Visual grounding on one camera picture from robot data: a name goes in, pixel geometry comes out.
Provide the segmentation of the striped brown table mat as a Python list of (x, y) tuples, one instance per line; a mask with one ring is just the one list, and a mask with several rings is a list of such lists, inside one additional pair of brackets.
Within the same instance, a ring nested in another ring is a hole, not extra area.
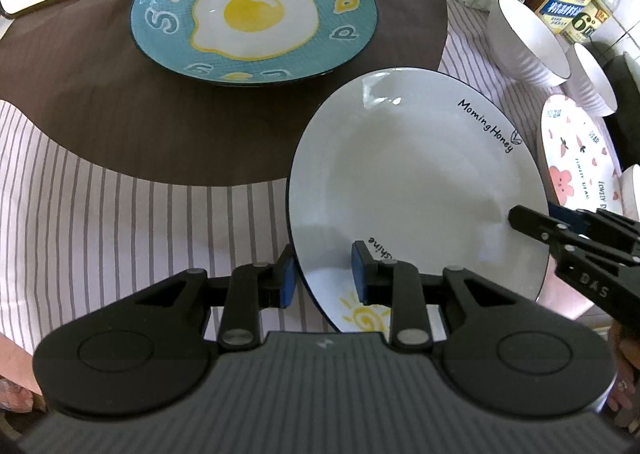
[(134, 44), (133, 0), (65, 0), (1, 40), (1, 375), (39, 390), (51, 330), (189, 267), (277, 257), (284, 179), (320, 104), (357, 76), (482, 55), (485, 21), (451, 0), (377, 0), (364, 51), (319, 78), (232, 88)]

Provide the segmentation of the white Morning Honey plate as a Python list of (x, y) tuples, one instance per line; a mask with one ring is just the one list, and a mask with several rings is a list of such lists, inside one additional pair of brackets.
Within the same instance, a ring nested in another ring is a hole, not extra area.
[(548, 249), (509, 224), (548, 208), (540, 173), (510, 120), (446, 74), (373, 71), (332, 93), (300, 138), (288, 229), (312, 299), (339, 331), (386, 331), (390, 312), (357, 296), (350, 252), (426, 274), (458, 265), (536, 299)]

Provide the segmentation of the black pot with glass lid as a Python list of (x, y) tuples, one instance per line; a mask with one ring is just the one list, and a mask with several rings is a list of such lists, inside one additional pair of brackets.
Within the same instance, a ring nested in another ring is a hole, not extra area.
[(640, 158), (639, 64), (628, 53), (610, 60), (604, 71), (612, 85), (617, 110), (604, 121), (622, 170), (638, 165)]

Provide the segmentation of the white ribbed bowl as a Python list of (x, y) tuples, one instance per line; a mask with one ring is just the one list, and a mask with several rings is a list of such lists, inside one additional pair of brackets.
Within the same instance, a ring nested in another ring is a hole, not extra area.
[(620, 176), (623, 214), (628, 219), (640, 221), (640, 166), (632, 165)]
[(570, 79), (570, 64), (555, 35), (519, 0), (497, 0), (487, 36), (499, 69), (518, 81), (552, 88)]
[(617, 110), (617, 100), (608, 77), (589, 50), (573, 44), (566, 51), (570, 79), (564, 91), (591, 117), (608, 117)]

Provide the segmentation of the blue fried egg plate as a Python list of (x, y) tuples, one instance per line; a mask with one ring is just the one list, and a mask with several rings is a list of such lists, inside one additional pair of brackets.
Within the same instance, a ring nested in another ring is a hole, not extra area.
[(371, 41), (375, 0), (134, 0), (134, 43), (192, 78), (262, 85), (320, 76)]

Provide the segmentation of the white pink patterned plate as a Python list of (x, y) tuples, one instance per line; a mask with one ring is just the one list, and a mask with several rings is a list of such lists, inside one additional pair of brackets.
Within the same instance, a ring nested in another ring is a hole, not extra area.
[(572, 210), (623, 212), (620, 181), (605, 139), (573, 99), (549, 96), (538, 140), (542, 178), (554, 203)]

